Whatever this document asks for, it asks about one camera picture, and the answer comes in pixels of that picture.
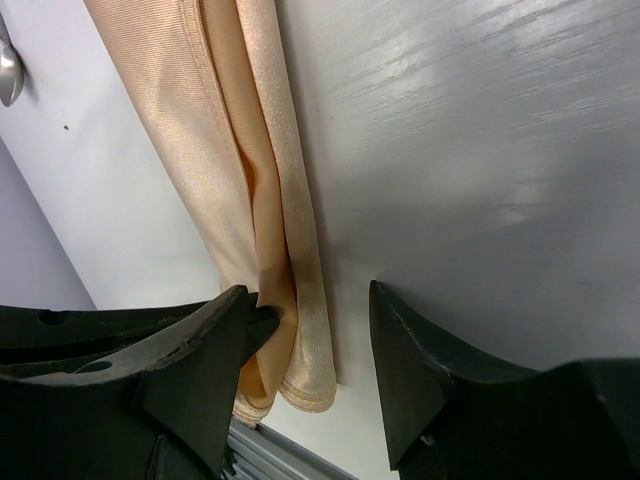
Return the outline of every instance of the cloth fold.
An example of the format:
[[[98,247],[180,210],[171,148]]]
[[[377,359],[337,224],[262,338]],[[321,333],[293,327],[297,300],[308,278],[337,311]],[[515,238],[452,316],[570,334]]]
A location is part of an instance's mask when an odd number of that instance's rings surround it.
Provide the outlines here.
[[[273,0],[85,0],[220,270],[281,325],[240,375],[234,414],[277,391],[320,412],[336,391],[318,246]]]

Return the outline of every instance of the metal spoon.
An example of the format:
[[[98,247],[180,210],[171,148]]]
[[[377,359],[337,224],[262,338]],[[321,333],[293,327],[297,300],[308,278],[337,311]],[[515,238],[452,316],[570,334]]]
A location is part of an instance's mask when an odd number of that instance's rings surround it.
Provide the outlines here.
[[[0,101],[5,107],[16,101],[24,86],[24,69],[11,45],[9,31],[0,14]]]

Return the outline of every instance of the orange cloth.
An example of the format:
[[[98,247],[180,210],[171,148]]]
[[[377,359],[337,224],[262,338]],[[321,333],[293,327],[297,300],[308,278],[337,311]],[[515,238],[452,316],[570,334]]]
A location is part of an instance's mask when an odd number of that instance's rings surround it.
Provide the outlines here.
[[[320,412],[336,391],[311,200],[273,0],[85,0],[221,287],[281,325],[242,369],[234,413],[277,391]]]

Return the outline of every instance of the silver spoon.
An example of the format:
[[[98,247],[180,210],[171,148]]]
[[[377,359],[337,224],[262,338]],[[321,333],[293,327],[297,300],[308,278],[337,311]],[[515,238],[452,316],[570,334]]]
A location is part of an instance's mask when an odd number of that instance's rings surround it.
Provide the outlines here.
[[[24,86],[24,69],[11,45],[9,31],[0,14],[0,101],[5,107],[16,101]]]

